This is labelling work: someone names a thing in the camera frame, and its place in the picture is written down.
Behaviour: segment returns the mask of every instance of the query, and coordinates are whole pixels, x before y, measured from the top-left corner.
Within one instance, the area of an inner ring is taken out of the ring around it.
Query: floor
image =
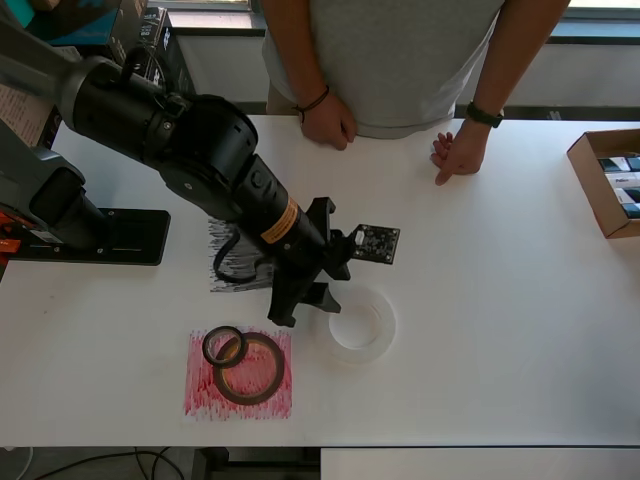
[[[160,448],[141,448],[142,450],[159,451]],[[39,475],[63,467],[78,460],[95,455],[131,452],[132,448],[35,448],[33,461],[23,480],[33,480]],[[166,456],[182,470],[186,480],[191,478],[193,465],[193,448],[171,448]],[[15,480],[24,468],[29,455],[28,448],[18,448],[11,452],[0,448],[0,480]],[[142,465],[150,476],[153,463],[151,456],[142,456]],[[87,463],[67,472],[51,477],[55,480],[144,480],[135,457],[110,458]],[[178,477],[164,462],[159,462],[156,469],[156,480],[175,480]]]

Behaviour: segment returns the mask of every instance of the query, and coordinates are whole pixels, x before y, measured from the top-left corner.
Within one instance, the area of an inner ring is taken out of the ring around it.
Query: orange label
[[[20,240],[0,239],[0,253],[18,253]]]
[[[284,209],[280,220],[278,220],[269,230],[264,232],[262,235],[262,239],[267,243],[276,243],[282,237],[284,237],[293,224],[296,223],[296,219],[298,218],[298,204],[295,200],[289,197],[289,201],[287,202],[287,207]]]

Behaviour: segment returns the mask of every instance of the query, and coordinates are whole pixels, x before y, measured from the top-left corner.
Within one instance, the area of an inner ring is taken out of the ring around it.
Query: wristwatch
[[[497,116],[491,115],[487,112],[480,110],[478,107],[475,106],[473,102],[471,102],[467,107],[467,116],[474,122],[482,123],[484,125],[489,125],[490,127],[493,127],[493,128],[498,128],[502,123],[502,120],[504,120],[504,115],[502,115],[502,113],[498,114]]]

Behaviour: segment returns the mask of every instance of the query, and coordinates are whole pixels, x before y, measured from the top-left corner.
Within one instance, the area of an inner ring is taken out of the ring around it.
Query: person
[[[476,173],[491,126],[569,0],[262,0],[267,113],[301,115],[302,132],[339,150],[356,135],[401,138],[453,117],[486,51],[473,105],[440,133],[436,184]]]

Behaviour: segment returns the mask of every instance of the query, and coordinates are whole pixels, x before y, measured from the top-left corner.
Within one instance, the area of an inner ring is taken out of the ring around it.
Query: red paper
[[[285,331],[265,332],[253,328],[240,328],[243,332],[256,331],[269,336],[278,344],[285,358],[285,370],[278,391],[258,405],[237,405],[224,398],[215,386],[213,366],[202,355],[202,341],[206,331],[197,330],[189,338],[187,384],[184,415],[192,421],[289,418],[292,405],[291,335]],[[249,344],[247,355],[239,365],[224,372],[227,384],[238,393],[261,390],[273,378],[275,363],[269,351],[260,345]]]

